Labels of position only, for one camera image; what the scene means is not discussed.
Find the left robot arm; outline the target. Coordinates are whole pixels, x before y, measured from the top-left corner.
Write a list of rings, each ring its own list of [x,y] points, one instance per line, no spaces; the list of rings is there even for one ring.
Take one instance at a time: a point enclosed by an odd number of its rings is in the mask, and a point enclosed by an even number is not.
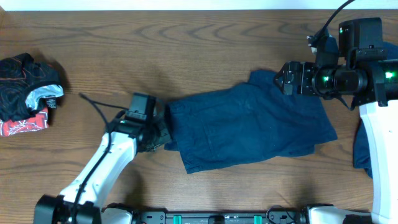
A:
[[[137,223],[132,209],[105,207],[105,201],[137,153],[154,151],[169,139],[163,109],[120,111],[106,125],[98,150],[77,178],[56,197],[40,198],[34,223]]]

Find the navy blue shorts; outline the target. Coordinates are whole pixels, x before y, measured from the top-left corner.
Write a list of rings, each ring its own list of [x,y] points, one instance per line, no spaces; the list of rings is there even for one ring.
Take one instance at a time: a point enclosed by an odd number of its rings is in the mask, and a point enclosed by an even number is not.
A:
[[[307,156],[316,145],[336,140],[321,100],[282,94],[274,76],[255,70],[248,81],[231,88],[168,103],[172,140],[165,149],[179,152],[192,174]]]

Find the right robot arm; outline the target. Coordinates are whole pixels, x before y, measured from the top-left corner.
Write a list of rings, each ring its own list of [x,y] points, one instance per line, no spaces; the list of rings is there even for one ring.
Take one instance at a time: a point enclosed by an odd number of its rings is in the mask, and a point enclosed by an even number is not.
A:
[[[339,37],[326,27],[308,36],[315,62],[289,61],[274,77],[285,95],[325,100],[351,95],[359,108],[373,173],[373,209],[353,212],[332,205],[309,205],[297,223],[397,223],[397,60],[389,60],[379,17],[339,24]]]

